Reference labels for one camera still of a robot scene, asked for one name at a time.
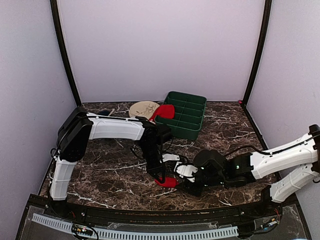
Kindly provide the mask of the red sock plain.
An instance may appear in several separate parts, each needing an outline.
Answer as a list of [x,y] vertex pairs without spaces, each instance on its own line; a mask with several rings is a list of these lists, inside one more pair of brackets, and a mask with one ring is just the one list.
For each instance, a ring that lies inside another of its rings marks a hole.
[[179,185],[179,182],[174,177],[165,177],[164,182],[161,183],[158,180],[154,180],[157,185],[164,187],[164,188],[175,188]]

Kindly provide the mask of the green divided plastic organizer tray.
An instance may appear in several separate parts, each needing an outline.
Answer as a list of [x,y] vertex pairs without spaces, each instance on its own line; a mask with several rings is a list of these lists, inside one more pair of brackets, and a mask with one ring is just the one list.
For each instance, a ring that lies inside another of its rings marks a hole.
[[170,91],[163,103],[174,106],[174,117],[168,119],[157,116],[155,123],[170,127],[175,138],[195,141],[202,129],[207,98],[200,95]]

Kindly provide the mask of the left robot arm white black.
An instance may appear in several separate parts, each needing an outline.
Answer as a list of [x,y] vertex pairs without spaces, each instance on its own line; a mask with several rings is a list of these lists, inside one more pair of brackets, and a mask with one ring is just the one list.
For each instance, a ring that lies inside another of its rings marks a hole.
[[94,140],[119,139],[135,142],[146,161],[146,172],[154,179],[165,181],[163,143],[170,130],[156,125],[143,116],[114,117],[86,112],[77,107],[58,130],[56,147],[50,152],[55,161],[48,195],[51,210],[60,218],[71,213],[67,199],[69,183],[76,164],[85,156],[88,143]]

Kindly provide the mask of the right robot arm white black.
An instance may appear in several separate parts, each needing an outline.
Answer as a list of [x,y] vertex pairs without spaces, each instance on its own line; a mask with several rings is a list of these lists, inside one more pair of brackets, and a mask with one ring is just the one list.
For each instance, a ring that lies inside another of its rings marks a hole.
[[244,153],[230,160],[216,150],[202,150],[192,164],[176,167],[185,179],[185,189],[194,196],[203,187],[237,188],[253,183],[267,175],[293,168],[286,177],[273,183],[269,197],[255,205],[255,213],[266,217],[291,194],[320,176],[320,127],[309,126],[309,132],[285,145],[267,151]]

